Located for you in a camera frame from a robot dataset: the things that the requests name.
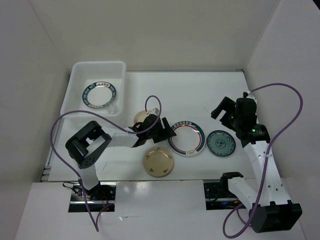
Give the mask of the clear glass cup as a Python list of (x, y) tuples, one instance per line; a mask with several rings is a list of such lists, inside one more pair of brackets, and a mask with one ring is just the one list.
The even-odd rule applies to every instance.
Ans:
[(109, 105), (106, 110), (109, 115), (115, 115), (119, 111), (117, 105), (114, 104)]

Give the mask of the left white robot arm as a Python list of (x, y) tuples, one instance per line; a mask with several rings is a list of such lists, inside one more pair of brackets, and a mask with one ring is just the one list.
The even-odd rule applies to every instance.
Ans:
[(149, 113), (143, 120), (136, 120), (125, 131), (110, 128), (106, 132), (97, 121), (92, 120), (66, 142), (65, 148), (77, 165), (79, 180), (83, 185), (82, 194), (87, 199), (94, 200), (99, 196), (101, 187), (95, 163), (106, 148), (137, 148), (148, 140), (153, 140), (156, 144), (176, 135), (165, 117), (158, 118), (156, 114)]

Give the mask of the white plate red green rim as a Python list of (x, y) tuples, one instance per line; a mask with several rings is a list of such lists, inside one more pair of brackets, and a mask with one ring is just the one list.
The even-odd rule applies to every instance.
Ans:
[(176, 134), (169, 138), (171, 149), (184, 157), (193, 157), (199, 154), (205, 147), (206, 135), (203, 129), (192, 121), (178, 121), (171, 126)]

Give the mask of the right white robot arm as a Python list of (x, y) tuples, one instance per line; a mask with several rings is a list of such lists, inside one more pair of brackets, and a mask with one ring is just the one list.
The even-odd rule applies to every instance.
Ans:
[(248, 226), (256, 233), (291, 230), (303, 211), (286, 191), (272, 153), (272, 140), (265, 125), (258, 123), (256, 100), (241, 97), (236, 101), (224, 97), (211, 112), (223, 126), (235, 132), (245, 150), (257, 183), (255, 191), (240, 172), (225, 172), (219, 191), (225, 197), (235, 195), (248, 210)]

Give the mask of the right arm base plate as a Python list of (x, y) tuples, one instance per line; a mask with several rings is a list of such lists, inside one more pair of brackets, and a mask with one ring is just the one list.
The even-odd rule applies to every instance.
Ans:
[(222, 191), (218, 180), (203, 182), (206, 210), (232, 210), (241, 202), (232, 194)]

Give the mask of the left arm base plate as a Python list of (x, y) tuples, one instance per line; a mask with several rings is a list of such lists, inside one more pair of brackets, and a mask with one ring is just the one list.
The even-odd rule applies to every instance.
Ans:
[(115, 211), (116, 183), (100, 183), (89, 191), (85, 190), (85, 196), (79, 183), (64, 182), (62, 186), (71, 189), (69, 213), (87, 212), (85, 199), (91, 212), (98, 213), (103, 208), (104, 212)]

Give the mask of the white plate dark green rim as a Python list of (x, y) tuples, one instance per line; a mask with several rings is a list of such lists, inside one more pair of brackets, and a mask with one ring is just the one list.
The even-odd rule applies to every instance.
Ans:
[(83, 103), (93, 109), (109, 107), (117, 97), (116, 87), (107, 81), (97, 81), (88, 85), (82, 92)]

